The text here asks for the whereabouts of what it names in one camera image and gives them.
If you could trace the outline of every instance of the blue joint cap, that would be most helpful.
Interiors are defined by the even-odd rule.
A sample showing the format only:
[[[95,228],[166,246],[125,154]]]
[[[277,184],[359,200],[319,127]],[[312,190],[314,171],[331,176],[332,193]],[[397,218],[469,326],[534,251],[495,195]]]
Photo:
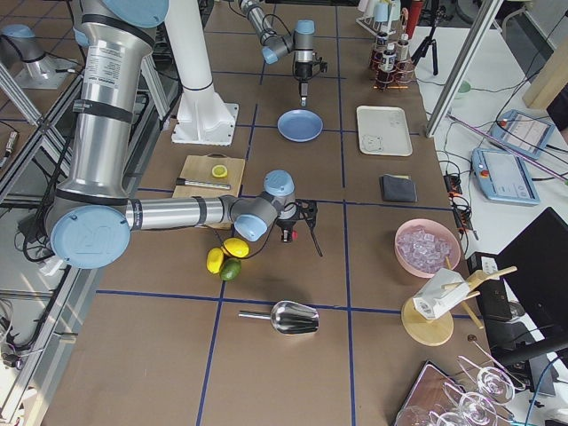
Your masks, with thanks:
[[[296,23],[296,32],[299,34],[314,34],[316,32],[316,26],[313,20],[299,20]]]
[[[169,0],[102,0],[121,20],[134,27],[157,27],[166,19]]]
[[[271,65],[274,62],[278,62],[278,56],[276,56],[276,53],[274,53],[274,51],[270,48],[270,47],[263,47],[263,56],[264,56],[264,61],[268,64]]]
[[[294,189],[294,180],[285,170],[273,170],[264,178],[264,190],[275,197],[286,197]]]
[[[130,242],[124,215],[108,206],[83,206],[71,210],[53,227],[51,247],[71,266],[101,268],[116,260]]]
[[[36,35],[27,25],[12,24],[2,28],[2,34],[14,38],[34,38]]]
[[[234,229],[243,238],[254,242],[264,235],[268,226],[260,217],[245,214],[237,217],[234,222]]]
[[[89,38],[87,38],[87,35],[83,31],[79,31],[74,28],[73,31],[75,32],[75,41],[77,42],[77,44],[79,44],[82,47],[88,47]]]

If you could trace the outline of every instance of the computer screen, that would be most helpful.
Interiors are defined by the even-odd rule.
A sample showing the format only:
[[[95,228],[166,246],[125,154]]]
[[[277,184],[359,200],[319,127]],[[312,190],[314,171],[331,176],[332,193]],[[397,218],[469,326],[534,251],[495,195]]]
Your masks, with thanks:
[[[546,327],[541,330],[545,337],[568,331],[568,225],[552,208],[534,219],[496,260],[518,268],[506,281],[536,326]]]

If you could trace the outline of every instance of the blue bowl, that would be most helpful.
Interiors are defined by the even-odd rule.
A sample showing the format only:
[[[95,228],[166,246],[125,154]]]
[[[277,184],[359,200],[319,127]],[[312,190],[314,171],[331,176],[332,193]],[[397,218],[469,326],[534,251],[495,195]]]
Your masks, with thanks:
[[[278,119],[280,134],[292,142],[308,142],[323,130],[321,118],[307,109],[293,109]]]

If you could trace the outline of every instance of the white tray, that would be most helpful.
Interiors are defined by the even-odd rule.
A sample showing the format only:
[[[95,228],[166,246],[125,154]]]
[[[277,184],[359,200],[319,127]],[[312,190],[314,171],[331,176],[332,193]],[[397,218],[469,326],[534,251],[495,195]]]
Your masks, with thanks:
[[[408,156],[412,153],[406,116],[401,108],[359,106],[357,126],[363,154]]]

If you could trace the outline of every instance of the metal scoop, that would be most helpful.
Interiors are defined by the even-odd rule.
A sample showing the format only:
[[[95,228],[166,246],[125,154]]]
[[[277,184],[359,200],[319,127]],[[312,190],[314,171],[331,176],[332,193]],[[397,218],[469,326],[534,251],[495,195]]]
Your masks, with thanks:
[[[315,333],[320,326],[318,312],[310,306],[283,300],[272,308],[270,314],[262,312],[240,311],[243,318],[270,320],[274,329],[283,335],[301,335]]]

